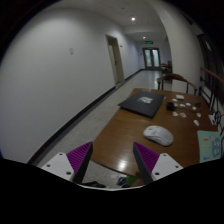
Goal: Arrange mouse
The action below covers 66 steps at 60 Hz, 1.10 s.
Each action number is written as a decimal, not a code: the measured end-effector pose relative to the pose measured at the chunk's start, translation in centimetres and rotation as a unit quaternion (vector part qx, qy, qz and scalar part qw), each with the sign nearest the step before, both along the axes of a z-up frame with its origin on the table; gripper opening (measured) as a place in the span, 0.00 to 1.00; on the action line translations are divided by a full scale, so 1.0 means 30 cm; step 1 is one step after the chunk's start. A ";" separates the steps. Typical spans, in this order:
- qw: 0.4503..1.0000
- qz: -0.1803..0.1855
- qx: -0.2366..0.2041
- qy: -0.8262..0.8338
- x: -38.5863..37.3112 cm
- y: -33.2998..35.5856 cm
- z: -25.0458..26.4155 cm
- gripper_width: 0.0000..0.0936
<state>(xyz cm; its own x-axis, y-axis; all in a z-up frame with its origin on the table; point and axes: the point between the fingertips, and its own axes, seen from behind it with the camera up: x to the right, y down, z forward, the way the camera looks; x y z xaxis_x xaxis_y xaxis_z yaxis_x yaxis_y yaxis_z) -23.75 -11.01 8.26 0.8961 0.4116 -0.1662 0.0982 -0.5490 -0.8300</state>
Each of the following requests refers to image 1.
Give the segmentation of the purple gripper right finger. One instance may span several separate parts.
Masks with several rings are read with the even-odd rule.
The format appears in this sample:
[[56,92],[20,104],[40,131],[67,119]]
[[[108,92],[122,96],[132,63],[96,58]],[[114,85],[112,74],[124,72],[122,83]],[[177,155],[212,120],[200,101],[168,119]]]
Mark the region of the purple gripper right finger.
[[158,154],[137,142],[133,143],[133,154],[145,184],[182,169],[182,166],[167,153]]

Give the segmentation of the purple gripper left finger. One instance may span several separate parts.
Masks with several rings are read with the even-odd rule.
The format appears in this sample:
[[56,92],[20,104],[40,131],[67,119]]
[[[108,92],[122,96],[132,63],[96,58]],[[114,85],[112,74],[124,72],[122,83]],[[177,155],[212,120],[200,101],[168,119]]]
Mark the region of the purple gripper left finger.
[[85,176],[93,143],[88,142],[68,153],[59,152],[42,169],[73,183],[80,184]]

